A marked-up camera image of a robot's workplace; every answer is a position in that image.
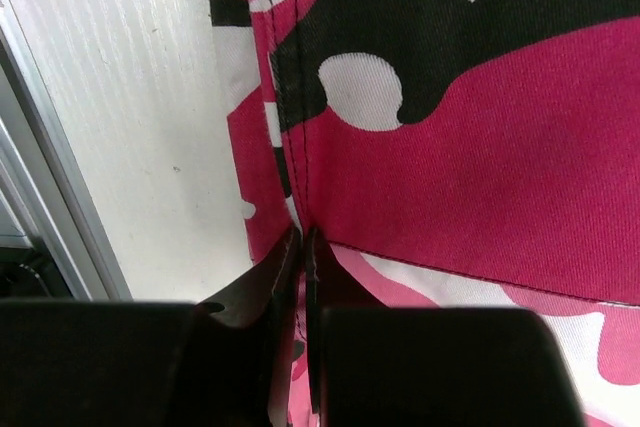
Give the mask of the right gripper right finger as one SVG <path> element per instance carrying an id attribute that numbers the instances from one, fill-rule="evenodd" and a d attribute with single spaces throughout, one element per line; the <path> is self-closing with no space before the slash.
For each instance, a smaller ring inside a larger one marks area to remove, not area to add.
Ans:
<path id="1" fill-rule="evenodd" d="M 305 244 L 310 399 L 323 426 L 579 426 L 558 345 L 521 308 L 388 307 Z"/>

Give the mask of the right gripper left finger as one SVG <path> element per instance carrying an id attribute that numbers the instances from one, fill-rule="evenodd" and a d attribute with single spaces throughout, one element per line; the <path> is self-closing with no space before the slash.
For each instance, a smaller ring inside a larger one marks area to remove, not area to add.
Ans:
<path id="1" fill-rule="evenodd" d="M 300 235 L 197 303 L 6 300 L 5 426 L 284 426 Z"/>

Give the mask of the pink camouflage trousers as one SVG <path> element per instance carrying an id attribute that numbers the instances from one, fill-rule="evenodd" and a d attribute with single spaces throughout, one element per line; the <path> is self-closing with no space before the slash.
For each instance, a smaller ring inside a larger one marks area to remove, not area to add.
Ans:
<path id="1" fill-rule="evenodd" d="M 392 306 L 548 323 L 639 422 L 639 0 L 210 0 L 250 255 L 320 230 Z"/>

